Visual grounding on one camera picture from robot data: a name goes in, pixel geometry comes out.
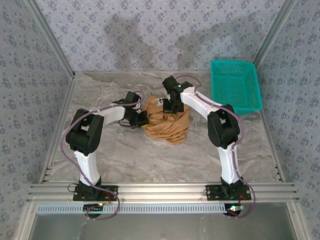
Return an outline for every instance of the black mounting plate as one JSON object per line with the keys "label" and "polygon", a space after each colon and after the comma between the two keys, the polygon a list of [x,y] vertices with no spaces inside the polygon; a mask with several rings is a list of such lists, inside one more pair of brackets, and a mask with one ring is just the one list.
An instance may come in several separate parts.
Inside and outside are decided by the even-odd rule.
{"label": "black mounting plate", "polygon": [[233,192],[232,196],[227,196],[223,190],[222,185],[206,185],[205,190],[207,201],[244,201],[251,200],[250,189],[247,185],[239,185]]}
{"label": "black mounting plate", "polygon": [[[114,192],[114,194],[118,195],[118,186],[116,185],[102,185],[101,188],[110,190],[111,192]],[[95,201],[95,202],[116,202],[117,199],[112,194],[107,194],[107,192],[103,191],[100,193],[100,195],[96,199],[88,198],[86,197],[83,192],[79,189],[79,186],[77,185],[74,189],[73,194],[73,201],[75,202],[83,202],[83,201]]]}

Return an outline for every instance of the robotic arm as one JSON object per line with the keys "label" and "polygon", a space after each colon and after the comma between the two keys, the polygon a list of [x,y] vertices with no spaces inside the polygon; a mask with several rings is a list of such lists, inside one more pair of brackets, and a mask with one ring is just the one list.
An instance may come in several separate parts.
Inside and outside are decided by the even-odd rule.
{"label": "robotic arm", "polygon": [[[176,114],[184,111],[184,104],[189,105],[200,113],[206,120],[208,126],[208,136],[210,141],[215,145],[219,152],[221,162],[221,185],[217,193],[219,196],[224,195],[224,199],[234,200],[244,189],[243,182],[236,174],[238,169],[238,159],[236,148],[232,149],[232,145],[238,140],[240,133],[237,120],[228,112],[215,107],[221,106],[201,93],[198,93],[203,99],[212,103],[209,105],[200,100],[195,94],[195,88],[189,82],[178,83],[173,76],[163,81],[163,86],[168,93],[168,98],[163,101],[163,111],[165,113]],[[115,103],[136,103],[139,96],[133,92],[128,92],[125,99]],[[234,112],[231,105],[223,106]],[[79,109],[73,119],[73,123],[88,111]],[[127,119],[130,125],[134,127],[142,127],[148,124],[147,113],[145,111],[137,111],[134,106],[123,107],[116,106],[99,112],[99,114],[91,114],[88,118],[80,121],[70,133],[66,136],[66,142],[74,151],[77,161],[86,175],[86,177],[96,186],[101,186],[101,177],[98,173],[95,151],[99,146],[102,127],[114,121]],[[98,191],[89,186],[83,176],[80,177],[79,185],[83,186],[84,191],[88,194],[98,195]]]}

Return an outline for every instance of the blue patterned wall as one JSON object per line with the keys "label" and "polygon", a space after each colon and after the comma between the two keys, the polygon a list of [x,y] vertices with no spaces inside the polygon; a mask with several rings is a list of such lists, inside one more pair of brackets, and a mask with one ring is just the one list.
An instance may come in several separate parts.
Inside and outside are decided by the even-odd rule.
{"label": "blue patterned wall", "polygon": [[74,71],[253,61],[283,0],[36,0]]}
{"label": "blue patterned wall", "polygon": [[264,110],[288,181],[320,239],[320,2],[298,0],[258,70]]}
{"label": "blue patterned wall", "polygon": [[69,79],[23,0],[0,1],[0,239],[38,182]]}

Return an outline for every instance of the gray marble surface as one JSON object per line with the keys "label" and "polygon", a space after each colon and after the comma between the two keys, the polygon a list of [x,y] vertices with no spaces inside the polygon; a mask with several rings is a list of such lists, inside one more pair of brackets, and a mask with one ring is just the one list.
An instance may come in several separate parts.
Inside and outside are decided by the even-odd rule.
{"label": "gray marble surface", "polygon": [[[162,81],[172,72],[92,72],[77,73],[72,100],[67,112],[65,129],[79,108],[88,110],[107,106],[123,98],[128,91],[140,90],[146,97],[163,96]],[[193,73],[203,87],[199,90],[210,97],[210,73]],[[241,116],[245,138],[238,149],[239,169],[248,182],[274,182],[276,169],[272,151],[259,113]],[[104,182],[219,182],[221,165],[218,150],[208,139],[206,120],[194,110],[190,114],[186,141],[173,146],[149,138],[142,129],[121,127],[111,123],[103,128],[97,150],[97,165]],[[64,144],[69,156],[73,152]],[[78,181],[79,173],[57,148],[51,181]]]}

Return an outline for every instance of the teal plastic basket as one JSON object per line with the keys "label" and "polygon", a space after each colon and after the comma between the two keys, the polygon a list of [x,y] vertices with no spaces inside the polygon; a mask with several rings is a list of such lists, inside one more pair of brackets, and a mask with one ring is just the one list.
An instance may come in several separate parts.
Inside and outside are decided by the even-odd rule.
{"label": "teal plastic basket", "polygon": [[256,67],[252,62],[213,60],[212,100],[233,106],[236,114],[249,114],[263,107]]}

